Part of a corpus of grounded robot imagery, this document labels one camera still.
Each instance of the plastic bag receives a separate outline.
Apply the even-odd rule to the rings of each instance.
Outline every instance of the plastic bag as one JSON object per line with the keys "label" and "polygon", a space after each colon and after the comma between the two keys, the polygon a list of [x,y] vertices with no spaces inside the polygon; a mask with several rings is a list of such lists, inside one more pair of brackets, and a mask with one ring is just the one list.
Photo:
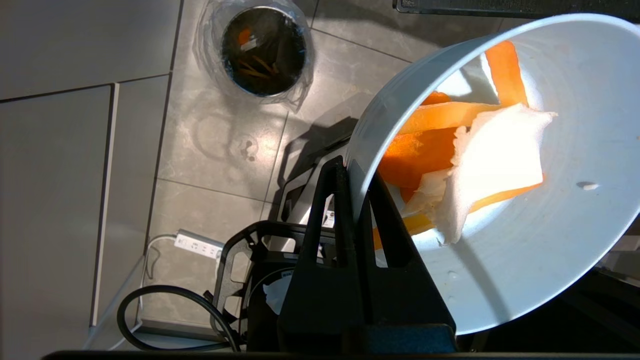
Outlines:
{"label": "plastic bag", "polygon": [[302,11],[287,0],[210,0],[193,52],[227,95],[298,111],[313,82],[313,46]]}

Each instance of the gray cabinet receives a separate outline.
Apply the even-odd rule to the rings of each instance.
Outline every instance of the gray cabinet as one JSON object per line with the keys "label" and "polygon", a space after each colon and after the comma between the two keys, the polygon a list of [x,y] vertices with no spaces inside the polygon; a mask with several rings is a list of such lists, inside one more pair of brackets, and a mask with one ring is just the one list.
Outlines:
{"label": "gray cabinet", "polygon": [[169,73],[179,6],[177,0],[0,6],[0,100]]}
{"label": "gray cabinet", "polygon": [[102,86],[0,104],[4,359],[86,339],[110,99]]}
{"label": "gray cabinet", "polygon": [[[108,167],[97,321],[144,251],[168,78],[119,85]],[[139,286],[140,277],[134,282]]]}

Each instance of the power strip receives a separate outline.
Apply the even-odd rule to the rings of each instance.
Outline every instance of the power strip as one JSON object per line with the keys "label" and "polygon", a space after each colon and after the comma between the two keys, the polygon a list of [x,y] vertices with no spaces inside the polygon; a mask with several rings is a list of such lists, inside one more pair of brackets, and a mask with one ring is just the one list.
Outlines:
{"label": "power strip", "polygon": [[174,246],[212,259],[219,259],[225,244],[183,229],[178,230]]}

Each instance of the white cable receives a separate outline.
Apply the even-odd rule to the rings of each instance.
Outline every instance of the white cable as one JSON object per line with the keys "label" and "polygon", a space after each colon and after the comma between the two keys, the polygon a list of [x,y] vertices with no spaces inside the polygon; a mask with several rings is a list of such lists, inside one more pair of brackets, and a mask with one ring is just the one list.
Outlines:
{"label": "white cable", "polygon": [[[151,245],[157,243],[160,240],[167,240],[167,239],[171,239],[173,241],[175,241],[176,239],[176,235],[174,234],[162,234],[162,235],[158,235],[154,238],[152,238],[149,241],[149,244],[147,244],[147,251],[145,253],[145,260],[142,264],[142,279],[140,279],[140,286],[138,288],[141,288],[142,286],[144,286],[145,284],[145,275],[147,274],[147,261],[149,259],[149,249],[151,249]],[[131,333],[135,332],[136,330],[138,330],[141,326],[142,326],[142,319],[141,319],[141,314],[142,314],[142,297],[138,298],[138,310],[136,313],[136,325],[134,325],[134,327],[131,328]],[[115,343],[112,347],[108,348],[107,351],[112,351],[117,349],[120,345],[122,345],[122,343],[125,342],[125,338],[120,339],[120,341],[118,341],[117,343]]]}

